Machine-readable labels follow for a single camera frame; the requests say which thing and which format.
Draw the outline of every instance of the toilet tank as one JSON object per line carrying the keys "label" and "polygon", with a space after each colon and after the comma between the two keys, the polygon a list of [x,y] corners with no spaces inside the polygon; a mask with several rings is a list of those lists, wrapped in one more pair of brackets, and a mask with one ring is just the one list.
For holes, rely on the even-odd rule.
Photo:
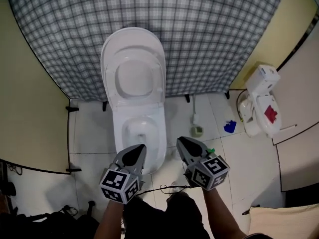
{"label": "toilet tank", "polygon": [[280,80],[280,75],[273,66],[259,65],[246,82],[249,93],[263,95],[270,92]]}

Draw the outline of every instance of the toilet lid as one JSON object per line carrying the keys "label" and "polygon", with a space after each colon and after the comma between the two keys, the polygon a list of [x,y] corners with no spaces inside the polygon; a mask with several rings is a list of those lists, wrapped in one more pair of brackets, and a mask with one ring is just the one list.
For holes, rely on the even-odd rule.
{"label": "toilet lid", "polygon": [[279,131],[282,126],[282,122],[279,107],[275,98],[272,95],[259,96],[256,101],[258,109],[261,114],[263,114],[263,122],[267,125],[267,127],[274,131]]}
{"label": "toilet lid", "polygon": [[124,28],[105,42],[101,72],[112,110],[162,106],[165,97],[164,50],[157,37],[142,28]]}
{"label": "toilet lid", "polygon": [[158,59],[141,48],[117,52],[106,65],[104,80],[112,108],[163,103],[163,75]]}

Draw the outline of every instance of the green clip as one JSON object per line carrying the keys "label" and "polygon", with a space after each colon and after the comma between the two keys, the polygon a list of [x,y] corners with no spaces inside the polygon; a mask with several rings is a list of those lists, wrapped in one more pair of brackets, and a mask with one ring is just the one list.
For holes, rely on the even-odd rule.
{"label": "green clip", "polygon": [[207,149],[208,153],[215,153],[215,149]]}

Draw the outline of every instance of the wall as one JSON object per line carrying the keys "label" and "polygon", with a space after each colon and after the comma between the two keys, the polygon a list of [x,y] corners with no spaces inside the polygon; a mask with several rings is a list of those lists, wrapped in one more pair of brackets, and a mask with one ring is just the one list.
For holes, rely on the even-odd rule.
{"label": "wall", "polygon": [[260,62],[275,67],[281,65],[305,33],[317,8],[314,0],[281,0],[262,38],[230,89],[244,89],[245,82]]}
{"label": "wall", "polygon": [[0,159],[65,173],[69,99],[28,46],[8,0],[0,0],[0,17]]}

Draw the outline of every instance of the person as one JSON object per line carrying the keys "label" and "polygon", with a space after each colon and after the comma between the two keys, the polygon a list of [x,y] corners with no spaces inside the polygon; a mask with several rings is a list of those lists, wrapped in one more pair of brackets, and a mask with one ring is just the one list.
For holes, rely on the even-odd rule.
{"label": "person", "polygon": [[[195,201],[175,188],[167,199],[165,211],[151,207],[139,197],[127,205],[110,201],[94,239],[119,239],[121,220],[126,239],[208,239],[202,215]],[[216,189],[203,190],[210,229],[215,239],[269,239],[263,234],[246,236],[220,198]]]}

